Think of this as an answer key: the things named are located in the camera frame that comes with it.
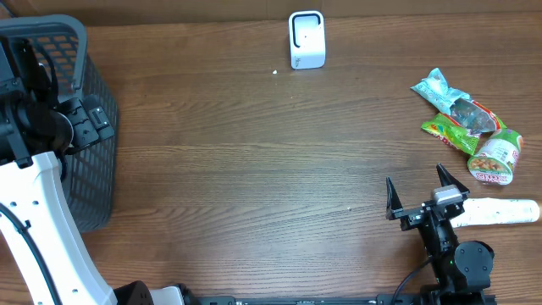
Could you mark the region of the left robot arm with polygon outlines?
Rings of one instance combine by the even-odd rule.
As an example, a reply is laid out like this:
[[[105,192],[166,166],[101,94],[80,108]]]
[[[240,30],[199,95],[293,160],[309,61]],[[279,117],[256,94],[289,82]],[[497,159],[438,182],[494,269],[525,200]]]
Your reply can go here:
[[[63,190],[65,158],[113,136],[94,98],[60,101],[54,63],[25,38],[1,39],[1,233],[36,304],[190,304],[182,285],[113,288],[82,241]]]

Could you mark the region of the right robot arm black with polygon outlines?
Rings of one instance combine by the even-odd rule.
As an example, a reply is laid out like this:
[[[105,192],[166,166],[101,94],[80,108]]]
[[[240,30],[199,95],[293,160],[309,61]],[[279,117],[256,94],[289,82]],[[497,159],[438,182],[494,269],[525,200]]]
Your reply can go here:
[[[386,218],[398,219],[401,229],[418,230],[428,258],[414,269],[395,289],[390,300],[395,303],[405,285],[426,266],[431,266],[437,281],[422,286],[415,304],[488,304],[495,252],[481,241],[458,241],[451,221],[465,212],[469,189],[442,165],[436,170],[440,187],[419,208],[404,209],[391,178],[386,179]]]

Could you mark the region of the teal snack packet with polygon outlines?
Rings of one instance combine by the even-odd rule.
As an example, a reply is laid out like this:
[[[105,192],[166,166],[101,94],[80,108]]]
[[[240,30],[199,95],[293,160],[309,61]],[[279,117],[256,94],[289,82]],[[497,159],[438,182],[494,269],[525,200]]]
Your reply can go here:
[[[451,115],[451,108],[458,100],[471,99],[468,93],[449,86],[439,68],[432,69],[426,78],[411,89],[447,115]]]

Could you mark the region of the green cup noodles container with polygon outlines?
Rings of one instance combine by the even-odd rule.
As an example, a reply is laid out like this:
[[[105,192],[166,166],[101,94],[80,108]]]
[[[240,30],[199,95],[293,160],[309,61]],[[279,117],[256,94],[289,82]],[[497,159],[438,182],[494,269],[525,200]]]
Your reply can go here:
[[[467,161],[476,179],[489,184],[509,185],[523,149],[523,137],[512,129],[496,130]]]

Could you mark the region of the white cosmetic tube gold cap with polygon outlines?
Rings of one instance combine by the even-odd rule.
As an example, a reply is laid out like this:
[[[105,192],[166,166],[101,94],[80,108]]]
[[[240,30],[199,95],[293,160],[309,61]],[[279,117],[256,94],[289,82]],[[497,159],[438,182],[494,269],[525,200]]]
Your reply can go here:
[[[451,220],[454,228],[534,223],[541,211],[539,204],[531,199],[472,198],[463,207],[464,212]]]

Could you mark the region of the green snack bag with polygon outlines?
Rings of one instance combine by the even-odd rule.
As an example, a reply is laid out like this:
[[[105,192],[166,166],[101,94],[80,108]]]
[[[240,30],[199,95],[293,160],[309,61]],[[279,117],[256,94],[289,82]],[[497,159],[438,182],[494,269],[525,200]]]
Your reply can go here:
[[[459,99],[451,106],[450,114],[438,113],[421,129],[439,138],[444,144],[474,155],[484,133],[506,128],[491,110],[474,100]]]

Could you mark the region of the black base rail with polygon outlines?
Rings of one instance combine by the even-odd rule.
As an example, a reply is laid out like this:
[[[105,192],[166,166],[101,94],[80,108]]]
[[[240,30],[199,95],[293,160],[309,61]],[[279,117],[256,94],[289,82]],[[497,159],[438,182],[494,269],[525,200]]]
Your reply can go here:
[[[376,297],[329,297],[329,298],[235,298],[232,296],[218,297],[184,297],[189,305],[418,305],[429,304],[422,301],[417,294],[399,295],[394,302],[391,294],[379,294]]]

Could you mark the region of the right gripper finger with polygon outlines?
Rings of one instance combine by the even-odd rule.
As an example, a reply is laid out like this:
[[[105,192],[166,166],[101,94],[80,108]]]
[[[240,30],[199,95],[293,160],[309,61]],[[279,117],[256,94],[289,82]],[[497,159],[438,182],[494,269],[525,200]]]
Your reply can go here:
[[[385,217],[388,220],[403,219],[407,216],[390,177],[386,178],[387,202]]]
[[[456,179],[442,163],[436,165],[436,170],[442,186],[455,186],[463,196],[470,193],[470,190]]]

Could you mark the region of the grey plastic mesh basket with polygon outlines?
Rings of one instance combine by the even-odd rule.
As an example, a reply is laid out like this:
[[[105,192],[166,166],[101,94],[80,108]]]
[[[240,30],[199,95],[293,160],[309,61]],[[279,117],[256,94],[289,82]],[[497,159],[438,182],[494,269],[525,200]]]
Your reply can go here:
[[[63,14],[1,22],[1,163],[51,152],[77,228],[112,214],[117,103],[87,52],[86,28]]]

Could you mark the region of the white barcode scanner stand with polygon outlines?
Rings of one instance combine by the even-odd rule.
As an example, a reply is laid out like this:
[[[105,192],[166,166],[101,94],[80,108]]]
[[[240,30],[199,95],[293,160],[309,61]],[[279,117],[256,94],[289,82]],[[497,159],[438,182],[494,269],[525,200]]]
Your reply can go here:
[[[317,10],[292,13],[288,20],[292,69],[322,68],[326,59],[324,17]]]

